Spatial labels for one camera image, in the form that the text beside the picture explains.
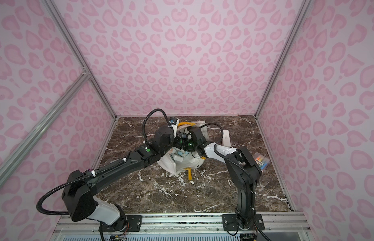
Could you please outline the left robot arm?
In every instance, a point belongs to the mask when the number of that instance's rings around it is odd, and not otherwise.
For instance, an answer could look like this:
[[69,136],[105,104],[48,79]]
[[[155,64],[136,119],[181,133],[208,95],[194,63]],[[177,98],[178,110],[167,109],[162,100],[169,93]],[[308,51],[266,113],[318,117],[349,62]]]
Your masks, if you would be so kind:
[[126,157],[102,168],[72,172],[62,199],[73,222],[91,219],[113,226],[125,218],[124,211],[116,204],[109,204],[96,195],[120,178],[159,161],[174,144],[175,131],[172,127],[160,127],[147,143],[129,152]]

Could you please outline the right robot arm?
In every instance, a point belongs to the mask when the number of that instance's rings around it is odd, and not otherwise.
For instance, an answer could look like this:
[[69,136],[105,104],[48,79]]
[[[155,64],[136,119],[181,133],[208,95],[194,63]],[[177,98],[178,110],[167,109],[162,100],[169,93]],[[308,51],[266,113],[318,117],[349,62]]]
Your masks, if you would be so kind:
[[207,140],[202,132],[202,128],[206,126],[217,126],[221,131],[220,140],[223,140],[223,128],[217,123],[207,123],[200,127],[188,127],[188,133],[177,131],[174,147],[190,152],[192,156],[215,159],[226,164],[238,191],[237,225],[247,230],[256,225],[255,196],[262,170],[247,148],[228,148]]

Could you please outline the white canvas bag yellow handles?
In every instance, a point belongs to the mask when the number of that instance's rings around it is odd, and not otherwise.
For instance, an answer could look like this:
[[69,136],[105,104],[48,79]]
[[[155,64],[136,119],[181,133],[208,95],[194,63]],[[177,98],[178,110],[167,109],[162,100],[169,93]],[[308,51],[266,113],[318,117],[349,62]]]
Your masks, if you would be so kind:
[[[196,126],[200,127],[205,124],[205,121],[198,121],[198,122],[180,122],[178,124],[177,131],[185,131],[188,133],[187,128]],[[208,139],[208,130],[207,127],[204,127],[202,130],[206,139]],[[158,161],[158,165],[167,171],[168,173],[172,174],[173,176],[178,176],[182,172],[188,170],[188,177],[189,180],[192,180],[191,170],[198,169],[201,167],[205,161],[205,157],[199,155],[197,152],[191,153],[186,157],[180,157],[175,154],[176,151],[179,151],[177,148],[173,148],[166,153],[165,156],[161,157],[160,161]]]

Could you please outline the white rectangular digital clock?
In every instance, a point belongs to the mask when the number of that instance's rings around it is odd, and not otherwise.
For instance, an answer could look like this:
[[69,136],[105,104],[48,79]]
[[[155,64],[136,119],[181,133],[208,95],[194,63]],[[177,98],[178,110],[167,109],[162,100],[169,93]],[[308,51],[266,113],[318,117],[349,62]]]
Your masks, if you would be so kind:
[[230,134],[228,130],[223,131],[222,145],[225,147],[231,147]]

